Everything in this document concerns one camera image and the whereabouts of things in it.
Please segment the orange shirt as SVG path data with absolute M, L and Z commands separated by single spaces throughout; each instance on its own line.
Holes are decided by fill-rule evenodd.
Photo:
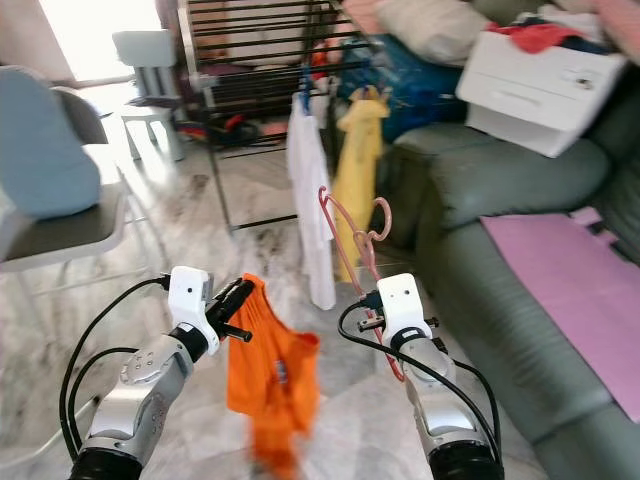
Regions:
M 294 444 L 310 435 L 319 407 L 317 353 L 320 339 L 294 332 L 275 315 L 264 280 L 244 274 L 253 287 L 230 325 L 252 334 L 250 342 L 228 340 L 229 410 L 250 417 L 253 460 L 275 480 L 297 480 Z

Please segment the pink plastic hanger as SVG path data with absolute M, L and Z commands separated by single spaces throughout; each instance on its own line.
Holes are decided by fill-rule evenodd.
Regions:
M 358 253 L 358 260 L 360 262 L 364 262 L 365 269 L 367 273 L 372 276 L 372 279 L 380 280 L 381 275 L 378 271 L 378 266 L 376 266 L 376 253 L 374 248 L 374 242 L 384 241 L 387 238 L 390 227 L 392 227 L 393 215 L 392 211 L 390 211 L 390 205 L 387 201 L 384 200 L 383 197 L 375 197 L 374 205 L 378 206 L 381 210 L 381 216 L 383 216 L 383 224 L 381 224 L 381 230 L 360 230 L 355 228 L 355 220 L 352 219 L 352 216 L 349 215 L 346 207 L 344 207 L 340 202 L 335 200 L 335 198 L 330 195 L 330 191 L 328 187 L 321 186 L 317 189 L 317 202 L 319 202 L 320 209 L 323 210 L 323 214 L 325 216 L 326 224 L 328 224 L 328 228 L 330 233 L 333 234 L 333 238 L 335 239 L 335 251 L 338 252 L 339 260 L 342 262 L 344 271 L 349 276 L 349 280 L 347 283 L 352 285 L 352 288 L 355 289 L 355 293 L 357 296 L 365 296 L 366 291 L 364 287 L 362 287 L 360 283 L 360 276 L 358 276 L 355 266 L 353 266 L 353 262 L 348 259 L 348 255 L 346 251 L 344 251 L 344 247 L 340 244 L 340 238 L 349 238 L 355 242 L 356 246 L 355 252 Z M 333 211 L 337 211 L 338 215 L 340 215 L 340 219 L 344 220 L 344 223 L 347 225 L 347 230 L 349 230 L 349 234 L 346 237 L 343 237 L 343 234 L 339 233 L 339 227 L 335 224 Z M 374 312 L 367 310 L 366 316 L 375 316 Z M 380 332 L 374 332 L 376 339 L 383 340 L 383 328 L 385 326 L 385 321 L 383 317 L 381 319 L 381 330 Z M 396 357 L 393 355 L 385 355 L 387 357 L 388 366 L 390 367 L 390 371 L 393 372 L 394 376 L 396 376 L 397 381 L 404 381 L 404 375 L 401 371 L 401 367 L 398 366 L 398 362 Z

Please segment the white hanging shirt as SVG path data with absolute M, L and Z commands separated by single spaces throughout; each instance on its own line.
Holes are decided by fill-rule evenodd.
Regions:
M 326 223 L 326 209 L 317 197 L 321 188 L 329 186 L 329 173 L 319 125 L 301 92 L 294 93 L 292 99 L 285 159 L 300 228 L 302 269 L 307 278 L 308 297 L 312 305 L 330 310 L 337 303 L 332 260 L 333 234 Z

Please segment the yellow hanging shirt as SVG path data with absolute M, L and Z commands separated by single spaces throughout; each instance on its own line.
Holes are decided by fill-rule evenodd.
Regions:
M 390 110 L 387 96 L 372 86 L 353 92 L 349 100 L 347 113 L 337 123 L 346 137 L 340 150 L 332 197 L 351 215 L 349 221 L 335 215 L 338 227 L 335 241 L 342 247 L 346 259 L 356 264 L 358 247 L 352 233 L 369 229 L 374 214 L 376 165 L 384 147 L 381 120 L 389 116 Z

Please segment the grey folding chair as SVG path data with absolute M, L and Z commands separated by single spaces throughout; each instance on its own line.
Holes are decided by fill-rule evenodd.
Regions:
M 29 219 L 3 202 L 0 225 L 0 449 L 4 457 L 40 448 L 59 434 L 61 371 L 81 330 L 111 298 L 161 273 L 178 255 L 175 207 L 202 154 L 170 159 L 145 129 L 125 129 L 118 111 L 128 84 L 88 90 L 52 86 L 54 108 L 1 114 L 3 129 L 32 125 L 58 136 L 61 160 L 96 170 L 100 201 L 64 218 Z

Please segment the black drying rack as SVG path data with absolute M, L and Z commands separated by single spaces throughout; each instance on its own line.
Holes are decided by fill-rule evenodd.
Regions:
M 187 113 L 214 163 L 283 151 L 294 93 L 306 96 L 326 155 L 346 134 L 337 125 L 343 51 L 371 49 L 344 0 L 175 0 L 184 49 L 179 68 L 189 87 Z

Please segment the dark green sofa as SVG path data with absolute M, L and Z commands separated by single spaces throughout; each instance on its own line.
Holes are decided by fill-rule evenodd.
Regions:
M 518 280 L 484 218 L 593 207 L 640 268 L 640 79 L 608 97 L 566 152 L 544 157 L 457 123 L 402 134 L 381 160 L 390 242 L 410 252 L 444 328 L 492 384 L 509 424 L 552 480 L 640 480 L 627 416 Z

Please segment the purple mat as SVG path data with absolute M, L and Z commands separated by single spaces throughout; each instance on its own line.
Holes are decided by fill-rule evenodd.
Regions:
M 500 256 L 640 424 L 640 266 L 594 207 L 489 216 L 481 224 Z

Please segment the blue patterned bag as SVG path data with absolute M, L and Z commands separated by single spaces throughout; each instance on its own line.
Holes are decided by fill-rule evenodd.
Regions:
M 389 115 L 381 122 L 385 142 L 396 141 L 403 133 L 431 123 L 465 120 L 466 102 L 454 95 L 462 76 L 460 68 L 422 60 L 396 36 L 370 38 L 380 45 L 378 52 L 357 47 L 340 56 L 343 63 L 353 61 L 357 67 L 339 73 L 339 92 L 348 97 L 366 84 L 389 91 Z

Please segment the light blue child chair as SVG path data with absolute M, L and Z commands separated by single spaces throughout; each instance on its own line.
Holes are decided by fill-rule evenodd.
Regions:
M 138 96 L 116 115 L 123 125 L 140 122 L 147 140 L 156 142 L 154 124 L 163 128 L 166 157 L 173 163 L 182 160 L 184 150 L 174 116 L 180 115 L 180 93 L 173 76 L 177 55 L 172 36 L 166 29 L 129 29 L 111 35 L 120 63 L 134 69 L 134 84 Z

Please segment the white drawer box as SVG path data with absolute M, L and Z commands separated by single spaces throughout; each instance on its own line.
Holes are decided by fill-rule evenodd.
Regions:
M 466 101 L 467 127 L 558 157 L 596 118 L 626 64 L 617 52 L 525 52 L 507 35 L 481 32 L 456 96 Z

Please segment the beige pillow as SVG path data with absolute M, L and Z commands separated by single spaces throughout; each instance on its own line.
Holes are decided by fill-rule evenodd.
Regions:
M 463 67 L 490 20 L 463 0 L 380 0 L 380 26 L 430 63 Z

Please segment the red cloth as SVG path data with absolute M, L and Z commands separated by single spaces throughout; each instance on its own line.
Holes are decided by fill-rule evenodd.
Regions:
M 550 47 L 561 46 L 567 38 L 581 38 L 579 29 L 557 23 L 541 23 L 534 26 L 498 26 L 490 23 L 489 32 L 506 35 L 513 45 L 525 52 L 541 52 Z

